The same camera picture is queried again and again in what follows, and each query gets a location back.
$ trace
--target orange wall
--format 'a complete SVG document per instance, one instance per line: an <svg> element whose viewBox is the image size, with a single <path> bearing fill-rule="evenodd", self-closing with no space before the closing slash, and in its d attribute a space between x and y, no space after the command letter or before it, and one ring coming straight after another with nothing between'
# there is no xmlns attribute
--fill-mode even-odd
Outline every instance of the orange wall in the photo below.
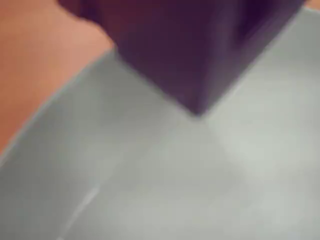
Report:
<svg viewBox="0 0 320 240"><path fill-rule="evenodd" d="M320 0L310 6L320 9ZM54 0L0 7L0 152L37 107L112 43Z"/></svg>

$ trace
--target purple box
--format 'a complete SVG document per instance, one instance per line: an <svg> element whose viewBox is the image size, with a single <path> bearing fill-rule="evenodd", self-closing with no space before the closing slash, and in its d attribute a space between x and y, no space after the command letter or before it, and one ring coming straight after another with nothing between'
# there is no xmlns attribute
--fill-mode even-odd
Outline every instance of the purple box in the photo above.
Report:
<svg viewBox="0 0 320 240"><path fill-rule="evenodd" d="M304 0L175 1L116 41L123 60L195 115L208 110Z"/></svg>

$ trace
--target gray surface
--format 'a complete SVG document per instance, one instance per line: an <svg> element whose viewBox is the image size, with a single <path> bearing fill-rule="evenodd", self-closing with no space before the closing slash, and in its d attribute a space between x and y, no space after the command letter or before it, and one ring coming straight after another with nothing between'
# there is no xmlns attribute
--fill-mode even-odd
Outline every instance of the gray surface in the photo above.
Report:
<svg viewBox="0 0 320 240"><path fill-rule="evenodd" d="M199 120L104 57L0 159L0 239L320 239L319 29L300 14Z"/></svg>

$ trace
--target orange background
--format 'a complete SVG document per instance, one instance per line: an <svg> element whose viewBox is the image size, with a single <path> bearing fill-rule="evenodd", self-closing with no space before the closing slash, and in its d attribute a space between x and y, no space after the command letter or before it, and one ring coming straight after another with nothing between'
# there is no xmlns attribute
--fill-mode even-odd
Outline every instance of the orange background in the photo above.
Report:
<svg viewBox="0 0 320 240"><path fill-rule="evenodd" d="M320 0L310 5L320 9ZM112 42L54 0L0 7L0 152L38 106Z"/></svg>

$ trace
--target purple object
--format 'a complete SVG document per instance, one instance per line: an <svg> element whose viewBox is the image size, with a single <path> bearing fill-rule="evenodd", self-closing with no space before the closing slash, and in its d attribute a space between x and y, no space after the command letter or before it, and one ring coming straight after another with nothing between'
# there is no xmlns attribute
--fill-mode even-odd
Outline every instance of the purple object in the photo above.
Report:
<svg viewBox="0 0 320 240"><path fill-rule="evenodd" d="M117 41L125 62L196 115L246 70L304 0L175 2Z"/></svg>

